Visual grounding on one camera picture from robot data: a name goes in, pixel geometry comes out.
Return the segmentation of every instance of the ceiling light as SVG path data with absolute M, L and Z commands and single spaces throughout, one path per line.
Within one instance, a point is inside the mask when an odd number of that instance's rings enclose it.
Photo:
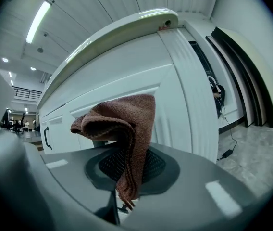
M 48 9 L 50 8 L 51 4 L 48 2 L 43 2 L 43 4 L 41 5 L 41 7 L 39 8 L 39 11 L 37 12 L 32 25 L 30 27 L 29 33 L 27 34 L 26 37 L 26 42 L 31 44 L 34 38 L 34 35 L 37 31 L 37 28 L 42 20 L 42 18 L 44 18 L 46 12 L 48 11 Z

